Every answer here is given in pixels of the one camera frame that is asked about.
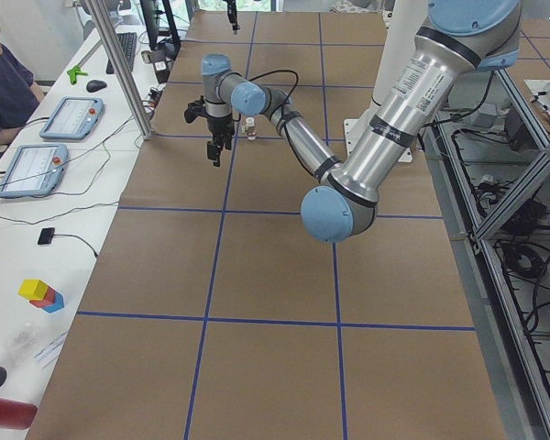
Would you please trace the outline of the white PPR pipe fitting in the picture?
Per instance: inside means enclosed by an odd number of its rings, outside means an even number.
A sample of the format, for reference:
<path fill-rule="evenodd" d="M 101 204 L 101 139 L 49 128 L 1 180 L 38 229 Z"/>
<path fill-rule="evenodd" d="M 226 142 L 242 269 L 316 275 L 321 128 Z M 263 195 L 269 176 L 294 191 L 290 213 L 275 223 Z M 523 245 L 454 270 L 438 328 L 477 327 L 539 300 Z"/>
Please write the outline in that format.
<path fill-rule="evenodd" d="M 248 141 L 253 141 L 257 138 L 257 126 L 254 117 L 246 117 L 244 123 L 240 127 L 240 132 L 247 138 Z"/>

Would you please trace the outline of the black monitor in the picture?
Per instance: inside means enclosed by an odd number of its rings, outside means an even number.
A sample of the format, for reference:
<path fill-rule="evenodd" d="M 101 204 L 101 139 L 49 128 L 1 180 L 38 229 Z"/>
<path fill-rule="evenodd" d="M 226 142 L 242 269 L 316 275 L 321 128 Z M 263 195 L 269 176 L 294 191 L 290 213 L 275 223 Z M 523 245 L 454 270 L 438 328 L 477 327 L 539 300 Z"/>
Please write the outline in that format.
<path fill-rule="evenodd" d="M 170 0 L 140 0 L 140 9 L 148 36 L 148 47 L 151 51 L 162 50 L 168 58 L 174 59 L 181 48 L 181 39 L 175 25 Z M 169 27 L 168 36 L 160 40 L 161 24 L 165 21 Z"/>

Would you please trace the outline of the black keyboard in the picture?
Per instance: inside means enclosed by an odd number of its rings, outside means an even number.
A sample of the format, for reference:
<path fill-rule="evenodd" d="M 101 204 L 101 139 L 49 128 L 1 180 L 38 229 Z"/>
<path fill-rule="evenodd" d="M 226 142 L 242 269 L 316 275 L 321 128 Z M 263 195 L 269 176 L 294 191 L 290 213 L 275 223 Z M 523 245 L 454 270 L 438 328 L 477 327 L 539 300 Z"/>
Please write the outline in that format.
<path fill-rule="evenodd" d="M 138 46 L 138 34 L 136 32 L 121 32 L 116 34 L 116 38 L 124 54 L 127 67 L 132 72 Z"/>

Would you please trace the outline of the black computer mouse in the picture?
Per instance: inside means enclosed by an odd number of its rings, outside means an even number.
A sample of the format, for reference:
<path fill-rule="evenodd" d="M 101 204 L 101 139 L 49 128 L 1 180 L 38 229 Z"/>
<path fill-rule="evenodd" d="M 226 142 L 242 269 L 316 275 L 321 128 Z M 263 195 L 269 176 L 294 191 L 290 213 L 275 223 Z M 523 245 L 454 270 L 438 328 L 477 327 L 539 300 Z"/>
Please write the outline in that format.
<path fill-rule="evenodd" d="M 96 93 L 100 90 L 103 90 L 104 88 L 107 87 L 107 83 L 104 82 L 104 81 L 101 81 L 101 80 L 90 80 L 86 85 L 85 85 L 85 90 L 88 92 L 88 93 Z"/>

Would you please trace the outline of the upper blue teach pendant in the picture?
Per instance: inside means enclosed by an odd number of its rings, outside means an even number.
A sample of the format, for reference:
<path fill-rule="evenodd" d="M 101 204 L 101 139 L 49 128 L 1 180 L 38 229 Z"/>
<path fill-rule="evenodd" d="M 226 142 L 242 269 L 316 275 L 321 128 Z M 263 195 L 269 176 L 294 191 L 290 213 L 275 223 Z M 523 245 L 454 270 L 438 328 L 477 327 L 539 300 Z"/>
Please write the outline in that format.
<path fill-rule="evenodd" d="M 81 141 L 93 131 L 104 111 L 100 98 L 64 97 L 39 135 L 46 140 Z"/>

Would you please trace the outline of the blue teach pendant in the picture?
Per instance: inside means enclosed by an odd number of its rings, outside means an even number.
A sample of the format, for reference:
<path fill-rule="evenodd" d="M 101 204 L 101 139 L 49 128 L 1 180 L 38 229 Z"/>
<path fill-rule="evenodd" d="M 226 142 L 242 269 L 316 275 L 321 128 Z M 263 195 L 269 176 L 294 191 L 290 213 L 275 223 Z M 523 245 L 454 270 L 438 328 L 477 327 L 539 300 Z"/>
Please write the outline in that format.
<path fill-rule="evenodd" d="M 19 147 L 0 183 L 0 198 L 49 195 L 61 182 L 68 158 L 61 143 Z"/>
<path fill-rule="evenodd" d="M 100 98 L 64 97 L 39 135 L 46 140 L 81 141 L 93 131 L 104 111 Z"/>

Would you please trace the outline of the green plastic part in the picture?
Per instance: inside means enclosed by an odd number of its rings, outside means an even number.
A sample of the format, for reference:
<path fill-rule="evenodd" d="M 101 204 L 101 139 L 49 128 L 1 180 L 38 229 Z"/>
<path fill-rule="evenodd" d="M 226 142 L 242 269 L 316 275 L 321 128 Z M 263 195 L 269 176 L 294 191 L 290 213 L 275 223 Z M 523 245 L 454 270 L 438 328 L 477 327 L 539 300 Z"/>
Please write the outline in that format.
<path fill-rule="evenodd" d="M 88 73 L 86 71 L 83 71 L 80 65 L 75 65 L 69 70 L 67 70 L 67 75 L 69 77 L 70 84 L 75 85 L 78 82 L 79 77 L 87 76 Z"/>

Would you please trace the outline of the lower blue teach pendant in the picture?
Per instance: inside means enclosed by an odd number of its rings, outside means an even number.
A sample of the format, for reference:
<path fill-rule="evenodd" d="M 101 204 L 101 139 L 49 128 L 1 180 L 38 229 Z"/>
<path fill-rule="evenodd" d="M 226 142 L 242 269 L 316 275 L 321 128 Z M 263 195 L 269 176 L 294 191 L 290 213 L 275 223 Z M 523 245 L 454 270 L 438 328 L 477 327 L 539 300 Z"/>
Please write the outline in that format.
<path fill-rule="evenodd" d="M 68 158 L 61 143 L 19 147 L 0 183 L 0 198 L 49 195 L 61 182 Z"/>

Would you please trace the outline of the small black box on table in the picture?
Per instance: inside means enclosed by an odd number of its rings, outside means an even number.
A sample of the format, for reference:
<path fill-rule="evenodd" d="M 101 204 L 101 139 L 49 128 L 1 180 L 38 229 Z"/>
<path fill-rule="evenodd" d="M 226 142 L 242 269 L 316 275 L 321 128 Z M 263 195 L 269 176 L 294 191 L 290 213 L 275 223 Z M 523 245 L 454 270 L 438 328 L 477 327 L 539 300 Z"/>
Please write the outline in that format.
<path fill-rule="evenodd" d="M 37 244 L 39 246 L 46 246 L 49 245 L 52 242 L 52 239 L 55 236 L 55 228 L 54 227 L 44 227 L 41 229 L 38 237 Z"/>

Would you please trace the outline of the seated person in dark shirt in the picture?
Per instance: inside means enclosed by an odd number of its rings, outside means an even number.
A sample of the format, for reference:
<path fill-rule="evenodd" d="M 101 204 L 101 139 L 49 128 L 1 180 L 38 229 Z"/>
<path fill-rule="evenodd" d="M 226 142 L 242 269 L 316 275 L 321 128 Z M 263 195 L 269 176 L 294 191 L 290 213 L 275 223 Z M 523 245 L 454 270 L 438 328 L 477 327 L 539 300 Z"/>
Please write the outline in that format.
<path fill-rule="evenodd" d="M 43 98 L 33 73 L 0 41 L 0 146 L 16 138 Z"/>

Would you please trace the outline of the stacked coloured toy blocks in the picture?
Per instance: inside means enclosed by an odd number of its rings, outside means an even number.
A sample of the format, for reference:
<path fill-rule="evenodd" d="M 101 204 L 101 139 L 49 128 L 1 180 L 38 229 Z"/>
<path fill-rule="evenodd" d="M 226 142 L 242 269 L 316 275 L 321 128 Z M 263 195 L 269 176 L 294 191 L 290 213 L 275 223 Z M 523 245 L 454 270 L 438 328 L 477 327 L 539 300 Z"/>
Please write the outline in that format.
<path fill-rule="evenodd" d="M 23 280 L 18 294 L 31 305 L 48 314 L 53 314 L 64 308 L 63 296 L 42 280 Z"/>

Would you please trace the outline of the red cylinder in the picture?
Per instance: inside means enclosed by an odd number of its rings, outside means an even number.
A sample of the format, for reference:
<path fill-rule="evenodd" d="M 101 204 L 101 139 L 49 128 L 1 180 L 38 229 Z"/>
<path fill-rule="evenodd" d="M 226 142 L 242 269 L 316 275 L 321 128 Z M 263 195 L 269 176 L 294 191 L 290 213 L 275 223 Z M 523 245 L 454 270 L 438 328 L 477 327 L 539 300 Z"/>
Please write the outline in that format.
<path fill-rule="evenodd" d="M 31 426 L 38 407 L 32 403 L 0 398 L 0 428 L 24 430 Z"/>

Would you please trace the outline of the aluminium frame post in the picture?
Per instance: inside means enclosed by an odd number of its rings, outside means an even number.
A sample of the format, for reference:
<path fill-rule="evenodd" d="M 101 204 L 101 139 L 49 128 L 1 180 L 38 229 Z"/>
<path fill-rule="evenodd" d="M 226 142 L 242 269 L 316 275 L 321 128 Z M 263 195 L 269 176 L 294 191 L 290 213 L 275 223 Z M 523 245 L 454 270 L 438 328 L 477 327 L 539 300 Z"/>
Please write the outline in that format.
<path fill-rule="evenodd" d="M 137 85 L 133 79 L 132 71 L 129 69 L 126 57 L 124 56 L 124 52 L 121 49 L 116 32 L 109 18 L 105 2 L 100 0 L 86 0 L 85 3 L 92 15 L 95 27 L 100 35 L 100 40 L 104 45 L 106 55 L 115 69 L 115 76 L 126 98 L 132 116 L 137 122 L 140 134 L 144 140 L 149 140 L 152 135 L 152 126 L 144 109 Z"/>

